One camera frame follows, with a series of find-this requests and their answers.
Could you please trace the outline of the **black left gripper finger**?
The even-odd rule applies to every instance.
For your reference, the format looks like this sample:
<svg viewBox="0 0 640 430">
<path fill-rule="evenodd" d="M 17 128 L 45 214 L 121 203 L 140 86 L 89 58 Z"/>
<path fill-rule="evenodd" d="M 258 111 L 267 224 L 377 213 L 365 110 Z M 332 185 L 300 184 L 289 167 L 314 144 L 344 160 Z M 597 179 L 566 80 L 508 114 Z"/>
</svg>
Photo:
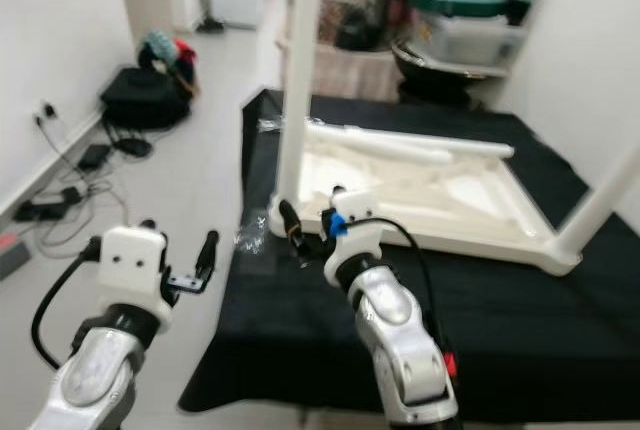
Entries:
<svg viewBox="0 0 640 430">
<path fill-rule="evenodd" d="M 209 285 L 210 276 L 214 274 L 216 269 L 219 242 L 220 234 L 218 230 L 207 232 L 204 246 L 198 252 L 195 262 L 195 280 L 198 283 L 198 287 L 207 287 Z"/>
</svg>

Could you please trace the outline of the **white plastic children table top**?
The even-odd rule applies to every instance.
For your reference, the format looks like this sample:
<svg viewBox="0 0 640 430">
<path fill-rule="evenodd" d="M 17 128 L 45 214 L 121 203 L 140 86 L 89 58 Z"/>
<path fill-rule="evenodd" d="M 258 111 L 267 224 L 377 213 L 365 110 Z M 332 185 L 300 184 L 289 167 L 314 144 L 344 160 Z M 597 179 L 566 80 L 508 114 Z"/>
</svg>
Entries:
<svg viewBox="0 0 640 430">
<path fill-rule="evenodd" d="M 549 256 L 556 229 L 507 162 L 449 151 L 449 165 L 421 165 L 376 157 L 330 138 L 305 133 L 300 202 L 293 203 L 303 232 L 317 233 L 330 209 L 334 186 L 371 191 L 379 203 L 375 223 L 384 244 L 539 267 L 556 266 Z"/>
</svg>

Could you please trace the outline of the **beige striped cloth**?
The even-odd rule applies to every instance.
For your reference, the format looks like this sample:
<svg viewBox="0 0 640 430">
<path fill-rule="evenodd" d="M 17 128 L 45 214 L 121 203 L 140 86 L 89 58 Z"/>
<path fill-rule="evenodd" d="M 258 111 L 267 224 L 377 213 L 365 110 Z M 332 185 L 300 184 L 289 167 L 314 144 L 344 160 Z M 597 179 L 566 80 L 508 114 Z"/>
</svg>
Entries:
<svg viewBox="0 0 640 430">
<path fill-rule="evenodd" d="M 312 95 L 397 102 L 401 81 L 396 56 L 390 50 L 348 51 L 329 43 L 316 45 Z"/>
</svg>

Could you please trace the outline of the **black oval floor object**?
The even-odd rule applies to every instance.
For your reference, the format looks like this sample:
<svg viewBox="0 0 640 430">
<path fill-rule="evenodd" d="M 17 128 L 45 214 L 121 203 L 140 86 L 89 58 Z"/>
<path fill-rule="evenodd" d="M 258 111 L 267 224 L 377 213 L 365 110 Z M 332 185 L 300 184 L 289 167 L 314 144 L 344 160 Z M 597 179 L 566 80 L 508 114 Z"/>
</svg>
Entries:
<svg viewBox="0 0 640 430">
<path fill-rule="evenodd" d="M 111 146 L 125 156 L 133 157 L 133 159 L 146 159 L 154 152 L 154 146 L 147 142 L 145 138 L 127 137 L 114 139 L 111 142 Z"/>
</svg>

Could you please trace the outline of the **black power adapter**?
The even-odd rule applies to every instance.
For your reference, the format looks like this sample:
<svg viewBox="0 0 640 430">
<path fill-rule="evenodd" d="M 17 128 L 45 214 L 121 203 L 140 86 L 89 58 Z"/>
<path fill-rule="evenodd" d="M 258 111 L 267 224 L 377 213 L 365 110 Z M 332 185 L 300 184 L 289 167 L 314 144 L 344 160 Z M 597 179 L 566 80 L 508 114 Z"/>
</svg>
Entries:
<svg viewBox="0 0 640 430">
<path fill-rule="evenodd" d="M 111 145 L 90 145 L 84 150 L 76 164 L 76 168 L 84 173 L 91 173 L 102 168 L 113 154 L 114 147 Z"/>
</svg>

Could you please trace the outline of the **black round bowl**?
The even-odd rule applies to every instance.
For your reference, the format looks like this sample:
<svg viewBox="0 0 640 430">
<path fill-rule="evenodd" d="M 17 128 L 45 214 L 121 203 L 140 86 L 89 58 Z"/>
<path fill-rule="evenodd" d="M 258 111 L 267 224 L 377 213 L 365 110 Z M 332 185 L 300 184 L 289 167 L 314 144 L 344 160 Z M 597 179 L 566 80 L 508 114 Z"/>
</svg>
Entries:
<svg viewBox="0 0 640 430">
<path fill-rule="evenodd" d="M 476 101 L 468 87 L 492 78 L 490 75 L 430 66 L 428 61 L 408 50 L 404 41 L 392 43 L 389 50 L 401 73 L 401 83 L 397 86 L 399 104 L 474 107 Z"/>
</svg>

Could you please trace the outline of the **black power strip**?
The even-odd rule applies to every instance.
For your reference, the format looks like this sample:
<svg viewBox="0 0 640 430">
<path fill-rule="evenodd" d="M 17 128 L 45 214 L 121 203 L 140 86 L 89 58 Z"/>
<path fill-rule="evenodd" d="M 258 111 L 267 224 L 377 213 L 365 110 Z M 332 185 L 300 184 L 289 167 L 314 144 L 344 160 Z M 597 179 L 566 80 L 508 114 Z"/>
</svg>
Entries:
<svg viewBox="0 0 640 430">
<path fill-rule="evenodd" d="M 55 194 L 37 194 L 31 200 L 20 203 L 14 220 L 18 223 L 46 223 L 67 218 L 68 212 L 84 200 L 77 187 L 60 189 Z"/>
</svg>

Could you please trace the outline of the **black case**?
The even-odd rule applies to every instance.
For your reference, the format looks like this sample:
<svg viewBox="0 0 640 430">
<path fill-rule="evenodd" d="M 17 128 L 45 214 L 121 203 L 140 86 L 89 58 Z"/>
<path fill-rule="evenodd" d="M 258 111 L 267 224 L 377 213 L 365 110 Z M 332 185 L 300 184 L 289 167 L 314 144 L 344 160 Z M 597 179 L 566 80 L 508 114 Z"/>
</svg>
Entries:
<svg viewBox="0 0 640 430">
<path fill-rule="evenodd" d="M 102 123 L 127 130 L 164 130 L 191 115 L 189 96 L 168 74 L 143 68 L 118 70 L 100 95 Z"/>
</svg>

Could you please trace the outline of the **grey box red label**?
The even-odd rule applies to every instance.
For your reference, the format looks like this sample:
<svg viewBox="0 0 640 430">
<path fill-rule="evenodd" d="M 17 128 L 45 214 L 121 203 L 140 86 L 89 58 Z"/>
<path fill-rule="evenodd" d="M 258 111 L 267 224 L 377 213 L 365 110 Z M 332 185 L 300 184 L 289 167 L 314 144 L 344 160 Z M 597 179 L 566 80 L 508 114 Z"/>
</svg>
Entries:
<svg viewBox="0 0 640 430">
<path fill-rule="evenodd" d="M 3 280 L 22 269 L 28 261 L 31 261 L 26 238 L 17 232 L 1 234 L 0 238 L 0 279 Z"/>
</svg>

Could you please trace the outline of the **red lidded storage box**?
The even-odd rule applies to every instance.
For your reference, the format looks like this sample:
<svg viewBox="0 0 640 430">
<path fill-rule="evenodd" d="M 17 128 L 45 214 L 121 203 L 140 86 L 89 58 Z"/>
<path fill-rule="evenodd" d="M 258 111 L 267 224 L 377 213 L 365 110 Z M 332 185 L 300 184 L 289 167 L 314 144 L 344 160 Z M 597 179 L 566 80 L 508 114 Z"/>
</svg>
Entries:
<svg viewBox="0 0 640 430">
<path fill-rule="evenodd" d="M 392 0 L 320 0 L 317 41 L 335 49 L 383 49 Z"/>
</svg>

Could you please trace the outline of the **black bag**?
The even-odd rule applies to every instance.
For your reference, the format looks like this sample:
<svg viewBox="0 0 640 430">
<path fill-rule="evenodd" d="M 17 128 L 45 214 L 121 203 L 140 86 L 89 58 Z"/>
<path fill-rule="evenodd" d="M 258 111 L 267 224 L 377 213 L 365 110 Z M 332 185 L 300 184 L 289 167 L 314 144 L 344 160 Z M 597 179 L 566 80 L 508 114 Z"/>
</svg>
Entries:
<svg viewBox="0 0 640 430">
<path fill-rule="evenodd" d="M 375 52 L 389 40 L 390 9 L 396 0 L 355 0 L 340 14 L 333 45 L 339 50 Z"/>
</svg>

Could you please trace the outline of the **clear plastic container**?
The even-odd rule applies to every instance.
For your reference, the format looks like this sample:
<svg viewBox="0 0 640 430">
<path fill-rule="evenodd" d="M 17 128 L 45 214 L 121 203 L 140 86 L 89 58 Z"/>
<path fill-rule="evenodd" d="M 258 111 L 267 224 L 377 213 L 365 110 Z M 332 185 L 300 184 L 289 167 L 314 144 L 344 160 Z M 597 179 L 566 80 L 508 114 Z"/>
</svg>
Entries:
<svg viewBox="0 0 640 430">
<path fill-rule="evenodd" d="M 413 18 L 413 46 L 442 63 L 500 66 L 524 43 L 524 27 L 506 17 L 447 17 L 419 11 Z"/>
</svg>

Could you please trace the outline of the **black tablecloth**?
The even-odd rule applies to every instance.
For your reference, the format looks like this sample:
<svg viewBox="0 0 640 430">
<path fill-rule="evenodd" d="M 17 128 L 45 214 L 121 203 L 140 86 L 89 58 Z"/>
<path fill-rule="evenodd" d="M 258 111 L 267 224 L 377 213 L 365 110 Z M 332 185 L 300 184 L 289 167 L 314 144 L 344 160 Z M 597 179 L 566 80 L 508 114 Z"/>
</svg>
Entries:
<svg viewBox="0 0 640 430">
<path fill-rule="evenodd" d="M 586 183 L 516 116 L 316 97 L 316 119 L 379 130 L 486 139 L 515 148 L 509 168 L 553 223 Z M 279 238 L 232 251 L 218 325 L 180 394 L 197 413 L 241 401 L 378 412 L 369 352 L 323 265 L 302 265 Z M 489 424 L 640 421 L 640 234 L 617 216 L 570 275 L 385 247 L 399 279 L 428 267 L 460 371 L 460 412 Z"/>
</svg>

